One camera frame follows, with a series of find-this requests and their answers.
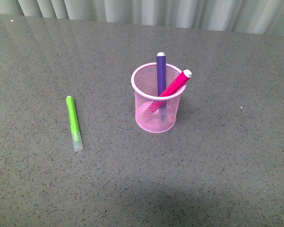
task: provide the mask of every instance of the mesh cup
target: mesh cup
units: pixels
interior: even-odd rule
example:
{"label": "mesh cup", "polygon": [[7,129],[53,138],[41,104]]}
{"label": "mesh cup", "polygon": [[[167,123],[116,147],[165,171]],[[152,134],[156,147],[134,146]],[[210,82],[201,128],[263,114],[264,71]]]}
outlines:
{"label": "mesh cup", "polygon": [[[177,67],[166,64],[166,87],[181,73]],[[157,97],[157,63],[148,63],[137,68],[132,74],[132,86],[135,90],[135,119],[137,124],[148,132],[165,132],[176,123],[180,96],[186,88],[182,86],[175,94]],[[155,112],[150,110],[153,102],[160,102]]]}

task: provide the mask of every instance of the clear marker cap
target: clear marker cap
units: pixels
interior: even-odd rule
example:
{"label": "clear marker cap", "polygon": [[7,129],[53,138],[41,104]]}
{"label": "clear marker cap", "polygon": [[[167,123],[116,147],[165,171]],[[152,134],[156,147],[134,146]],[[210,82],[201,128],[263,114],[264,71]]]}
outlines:
{"label": "clear marker cap", "polygon": [[81,151],[83,150],[83,144],[81,139],[80,131],[75,131],[71,134],[72,136],[72,142],[74,144],[75,151]]}

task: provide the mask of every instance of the curtain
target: curtain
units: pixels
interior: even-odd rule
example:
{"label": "curtain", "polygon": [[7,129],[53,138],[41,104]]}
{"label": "curtain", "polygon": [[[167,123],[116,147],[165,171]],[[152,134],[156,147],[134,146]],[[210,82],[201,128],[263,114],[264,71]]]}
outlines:
{"label": "curtain", "polygon": [[0,14],[284,36],[284,0],[0,0]]}

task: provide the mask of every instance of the table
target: table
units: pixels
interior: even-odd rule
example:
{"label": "table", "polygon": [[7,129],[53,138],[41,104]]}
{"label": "table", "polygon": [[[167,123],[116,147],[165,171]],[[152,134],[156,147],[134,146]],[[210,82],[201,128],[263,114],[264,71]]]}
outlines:
{"label": "table", "polygon": [[[130,79],[158,52],[194,75],[152,134]],[[0,225],[284,226],[284,37],[0,15]]]}

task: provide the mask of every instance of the pink marker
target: pink marker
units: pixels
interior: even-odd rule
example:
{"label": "pink marker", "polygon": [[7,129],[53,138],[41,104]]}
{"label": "pink marker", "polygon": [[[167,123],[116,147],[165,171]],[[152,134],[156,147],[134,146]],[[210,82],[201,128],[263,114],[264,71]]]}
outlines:
{"label": "pink marker", "polygon": [[[166,96],[171,96],[173,95],[176,91],[179,90],[192,76],[192,73],[190,70],[184,70],[183,72],[180,73],[177,78],[174,79],[174,81],[159,95],[159,97],[166,97]],[[151,112],[156,112],[163,104],[165,101],[158,101],[158,102],[153,102],[149,110]]]}

